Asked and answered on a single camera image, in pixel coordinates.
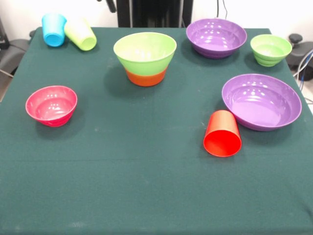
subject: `black knob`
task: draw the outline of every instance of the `black knob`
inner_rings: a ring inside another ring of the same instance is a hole
[[[289,35],[289,39],[293,44],[297,44],[297,43],[301,42],[303,38],[300,34],[293,33],[293,34]]]

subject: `green bowl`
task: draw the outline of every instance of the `green bowl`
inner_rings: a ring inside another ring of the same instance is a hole
[[[250,42],[254,58],[263,66],[271,67],[281,62],[292,50],[290,42],[271,34],[262,34]]]
[[[166,70],[176,47],[176,41],[168,35],[142,32],[121,38],[113,50],[127,71],[148,76]]]

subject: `red cup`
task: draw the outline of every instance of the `red cup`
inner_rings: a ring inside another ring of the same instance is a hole
[[[230,157],[241,149],[241,138],[234,115],[226,110],[215,111],[205,132],[203,145],[216,157]]]

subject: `bowl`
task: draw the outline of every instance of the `bowl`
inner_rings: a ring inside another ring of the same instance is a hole
[[[192,47],[201,55],[221,59],[233,54],[247,38],[239,25],[222,19],[202,19],[187,27],[187,37]]]
[[[77,105],[76,93],[65,86],[49,86],[35,91],[26,101],[27,113],[51,127],[67,123]]]
[[[242,74],[228,80],[222,89],[227,108],[243,126],[271,131],[294,122],[301,114],[298,94],[277,78]]]
[[[176,41],[168,35],[141,32],[121,38],[114,44],[113,50],[129,74],[150,79],[150,76],[162,74],[167,69],[176,47]]]
[[[256,61],[266,67],[272,67],[281,62],[292,50],[288,40],[271,35],[255,36],[250,42]]]

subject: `lime green cup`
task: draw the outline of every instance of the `lime green cup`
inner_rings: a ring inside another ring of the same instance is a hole
[[[292,50],[288,40],[271,34],[255,36],[252,38],[250,45],[256,61],[266,67],[278,64]]]
[[[68,20],[64,32],[80,50],[91,50],[97,44],[97,38],[84,18]]]
[[[121,38],[113,50],[126,71],[150,76],[166,70],[176,47],[176,41],[166,34],[142,32]]]

